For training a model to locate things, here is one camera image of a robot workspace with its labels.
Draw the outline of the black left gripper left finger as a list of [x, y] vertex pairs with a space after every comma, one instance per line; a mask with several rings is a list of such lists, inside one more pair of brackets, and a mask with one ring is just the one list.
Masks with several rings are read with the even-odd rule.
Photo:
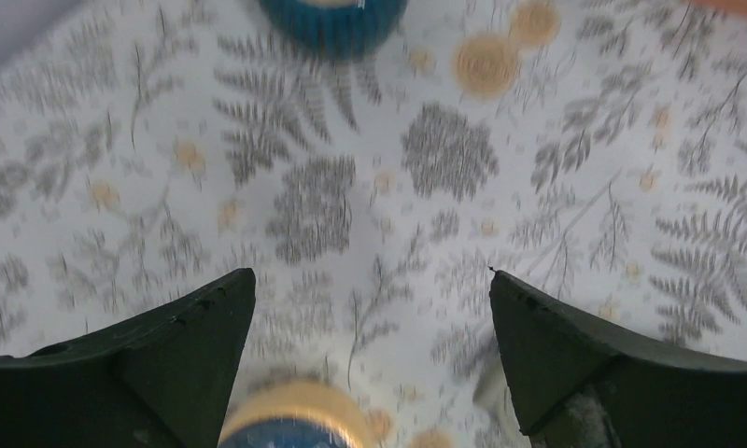
[[0, 447], [214, 447], [256, 303], [232, 271], [27, 357], [0, 357]]

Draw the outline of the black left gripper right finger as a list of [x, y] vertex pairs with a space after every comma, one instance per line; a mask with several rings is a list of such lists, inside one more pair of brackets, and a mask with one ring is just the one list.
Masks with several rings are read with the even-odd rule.
[[534, 447], [747, 447], [747, 361], [625, 329], [498, 271], [490, 307]]

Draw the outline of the blue butterfly mug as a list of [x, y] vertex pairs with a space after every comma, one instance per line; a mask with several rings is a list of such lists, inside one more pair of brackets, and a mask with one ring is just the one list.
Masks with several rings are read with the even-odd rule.
[[252, 395], [230, 413], [219, 447], [375, 447], [365, 414], [344, 391], [291, 380]]

